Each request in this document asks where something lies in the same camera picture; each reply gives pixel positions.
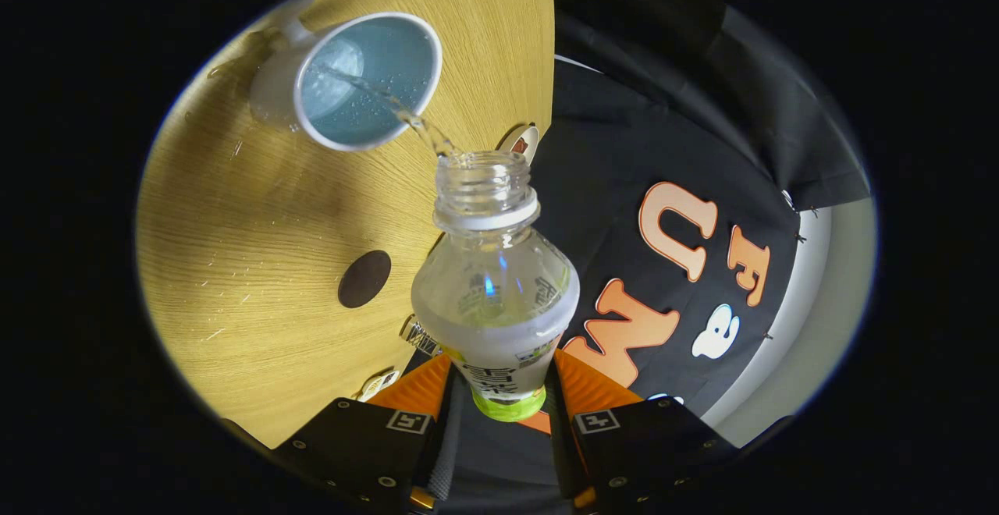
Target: wood grain surface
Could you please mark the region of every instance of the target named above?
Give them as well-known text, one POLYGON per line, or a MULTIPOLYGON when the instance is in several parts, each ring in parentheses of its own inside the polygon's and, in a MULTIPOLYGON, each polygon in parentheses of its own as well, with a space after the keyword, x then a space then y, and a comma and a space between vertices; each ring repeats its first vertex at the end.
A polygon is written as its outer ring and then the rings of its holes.
MULTIPOLYGON (((443 73, 425 116, 464 150, 493 149, 552 112, 553 0, 315 0, 311 30, 397 10, 427 20, 443 73)), ((275 447, 372 374, 402 369, 410 286, 439 235, 435 159, 411 131, 336 152, 256 123, 247 91, 281 48, 265 17, 229 42, 179 96, 140 185, 137 251, 153 326, 218 415, 275 447), (392 272, 360 308, 340 277, 384 250, 392 272)))

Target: water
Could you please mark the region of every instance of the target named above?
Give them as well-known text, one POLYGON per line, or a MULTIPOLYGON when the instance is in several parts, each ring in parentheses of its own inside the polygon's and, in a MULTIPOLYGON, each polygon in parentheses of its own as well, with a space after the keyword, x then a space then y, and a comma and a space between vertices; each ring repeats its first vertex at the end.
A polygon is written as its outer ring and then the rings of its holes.
POLYGON ((364 78, 359 76, 354 76, 350 74, 345 74, 332 68, 331 66, 324 63, 317 63, 315 66, 320 67, 322 71, 328 73, 329 76, 334 77, 343 82, 354 86, 354 88, 360 89, 360 91, 365 91, 370 93, 375 99, 379 100, 392 110, 396 118, 409 125, 413 129, 414 133, 417 134, 428 147, 434 151, 435 155, 439 158, 451 159, 453 156, 459 155, 460 150, 455 148, 447 135, 443 134, 442 131, 434 124, 430 123, 428 120, 420 117, 419 115, 413 113, 413 110, 409 109, 402 101, 399 100, 395 95, 390 94, 385 89, 379 88, 368 83, 364 78))

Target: white wall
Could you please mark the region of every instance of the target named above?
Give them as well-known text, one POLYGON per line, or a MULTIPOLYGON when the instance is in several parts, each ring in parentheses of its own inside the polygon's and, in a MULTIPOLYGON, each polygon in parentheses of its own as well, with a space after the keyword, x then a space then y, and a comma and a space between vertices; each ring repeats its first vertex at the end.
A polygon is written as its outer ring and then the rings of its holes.
POLYGON ((795 259, 789 297, 771 328, 774 340, 763 342, 738 380, 702 416, 735 446, 807 404, 859 329, 877 257, 874 203, 864 199, 819 213, 815 221, 806 218, 811 213, 802 213, 802 235, 809 241, 799 253, 813 242, 816 246, 801 264, 795 259), (823 214, 828 216, 824 224, 823 214), (827 256, 820 256, 824 244, 827 256), (820 281, 816 269, 822 271, 820 281))

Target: white mug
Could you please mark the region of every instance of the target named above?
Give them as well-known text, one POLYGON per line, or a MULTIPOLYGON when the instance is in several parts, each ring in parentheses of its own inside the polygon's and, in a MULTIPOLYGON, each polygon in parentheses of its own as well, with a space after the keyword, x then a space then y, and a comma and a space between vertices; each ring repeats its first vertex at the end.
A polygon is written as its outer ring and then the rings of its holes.
POLYGON ((250 85, 254 117, 335 150, 368 150, 406 130, 388 106, 324 71, 334 68, 388 91, 415 114, 440 79, 442 47, 427 22, 379 12, 310 32, 299 15, 314 0, 289 0, 272 14, 289 48, 265 61, 250 85))

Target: plastic bottle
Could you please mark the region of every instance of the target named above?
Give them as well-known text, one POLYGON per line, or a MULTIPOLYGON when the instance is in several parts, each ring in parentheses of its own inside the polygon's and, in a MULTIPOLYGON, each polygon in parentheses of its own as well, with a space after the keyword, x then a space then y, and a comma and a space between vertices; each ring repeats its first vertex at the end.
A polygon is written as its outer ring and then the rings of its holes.
POLYGON ((422 328, 471 385, 482 413, 520 421, 545 402, 545 375, 575 312, 570 260, 531 227, 527 160, 465 152, 439 160, 435 224, 445 236, 413 283, 422 328))

